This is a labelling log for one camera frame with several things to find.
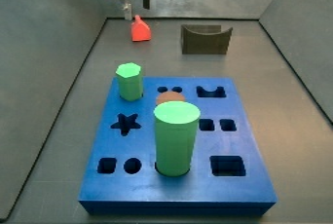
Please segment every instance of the toy block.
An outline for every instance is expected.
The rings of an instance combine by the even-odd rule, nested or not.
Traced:
[[[182,93],[176,92],[164,92],[160,93],[159,96],[156,97],[156,105],[170,102],[170,101],[183,101],[184,102],[184,96]]]
[[[148,41],[151,40],[151,29],[147,23],[135,16],[135,22],[131,24],[131,40]]]
[[[142,69],[135,63],[122,64],[116,71],[119,79],[119,96],[127,100],[134,101],[142,97]]]
[[[158,105],[154,115],[156,170],[179,176],[190,170],[201,110],[191,103],[170,101]]]
[[[233,28],[219,25],[182,25],[180,40],[184,55],[226,55]]]

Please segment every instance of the green block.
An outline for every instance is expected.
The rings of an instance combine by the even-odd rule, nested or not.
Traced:
[[[156,169],[166,176],[179,176],[190,169],[201,110],[191,103],[170,101],[156,106]]]
[[[140,66],[135,63],[122,64],[116,75],[119,79],[119,96],[127,101],[139,99],[143,94]]]

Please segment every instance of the rectangular hole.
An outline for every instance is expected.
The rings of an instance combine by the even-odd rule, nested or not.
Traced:
[[[201,131],[214,131],[214,120],[201,119],[199,120],[199,129],[201,129]]]
[[[221,119],[219,125],[223,131],[237,131],[235,124],[231,119]]]
[[[239,156],[211,156],[214,176],[245,176],[245,163]]]
[[[116,158],[102,158],[99,161],[98,172],[99,173],[114,173],[116,169]]]

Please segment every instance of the shape sorter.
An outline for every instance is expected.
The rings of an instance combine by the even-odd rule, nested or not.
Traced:
[[[277,197],[231,79],[144,77],[143,89],[126,101],[114,79],[77,198],[88,213],[263,215]],[[201,109],[191,168],[176,177],[155,168],[167,91]]]

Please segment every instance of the red object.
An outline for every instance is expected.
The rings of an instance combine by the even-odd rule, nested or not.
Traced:
[[[131,24],[131,40],[148,41],[151,40],[151,28],[139,16],[135,16],[135,22]]]

